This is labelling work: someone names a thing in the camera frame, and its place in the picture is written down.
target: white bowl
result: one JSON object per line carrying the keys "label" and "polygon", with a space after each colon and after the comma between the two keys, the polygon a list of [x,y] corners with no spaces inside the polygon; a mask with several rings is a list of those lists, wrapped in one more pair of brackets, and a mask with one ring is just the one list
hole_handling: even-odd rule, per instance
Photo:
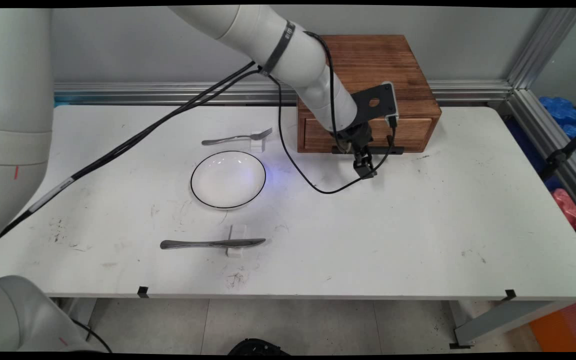
{"label": "white bowl", "polygon": [[199,162],[190,176],[190,191],[215,209],[241,207],[259,195],[266,184],[266,169],[242,151],[218,152]]}

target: orange object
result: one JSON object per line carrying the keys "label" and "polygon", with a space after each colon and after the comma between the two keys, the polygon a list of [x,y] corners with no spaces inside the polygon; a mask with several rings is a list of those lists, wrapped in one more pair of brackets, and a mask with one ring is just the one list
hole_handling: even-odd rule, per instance
{"label": "orange object", "polygon": [[556,311],[530,323],[530,328],[541,350],[545,353],[574,352],[576,339],[562,312]]}

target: robotic arm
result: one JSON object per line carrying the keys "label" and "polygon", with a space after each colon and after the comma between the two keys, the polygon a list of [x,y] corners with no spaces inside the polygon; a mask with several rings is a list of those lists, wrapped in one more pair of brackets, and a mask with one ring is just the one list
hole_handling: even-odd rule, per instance
{"label": "robotic arm", "polygon": [[[330,69],[317,40],[268,5],[170,6],[180,18],[260,64],[290,85],[331,132]],[[50,9],[0,9],[0,232],[41,184],[53,123]],[[372,141],[368,120],[396,118],[394,88],[384,83],[350,94],[333,73],[336,130],[343,151],[352,148],[359,175]],[[367,109],[375,91],[391,93],[384,109]],[[86,350],[70,319],[30,281],[0,278],[0,350]]]}

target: table leg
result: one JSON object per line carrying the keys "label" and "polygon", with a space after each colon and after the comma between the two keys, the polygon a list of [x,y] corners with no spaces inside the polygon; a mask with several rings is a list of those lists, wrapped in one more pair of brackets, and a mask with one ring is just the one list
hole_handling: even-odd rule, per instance
{"label": "table leg", "polygon": [[466,301],[450,301],[450,309],[457,344],[473,346],[475,342],[503,334],[571,304],[571,301],[502,301],[476,317],[468,314]]}

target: drawer front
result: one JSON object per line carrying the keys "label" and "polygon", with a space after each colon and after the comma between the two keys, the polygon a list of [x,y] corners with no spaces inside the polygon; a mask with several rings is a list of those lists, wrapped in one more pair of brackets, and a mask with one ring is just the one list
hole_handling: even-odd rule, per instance
{"label": "drawer front", "polygon": [[[431,118],[400,118],[397,123],[395,134],[395,146],[403,146],[407,153],[417,153],[423,151],[426,135],[430,132],[432,125]],[[299,146],[301,153],[329,153],[335,145],[335,141],[329,132],[320,125],[315,118],[301,119],[304,124],[303,133],[299,134]],[[388,146],[386,136],[392,133],[384,119],[370,120],[372,128],[371,146]]]}

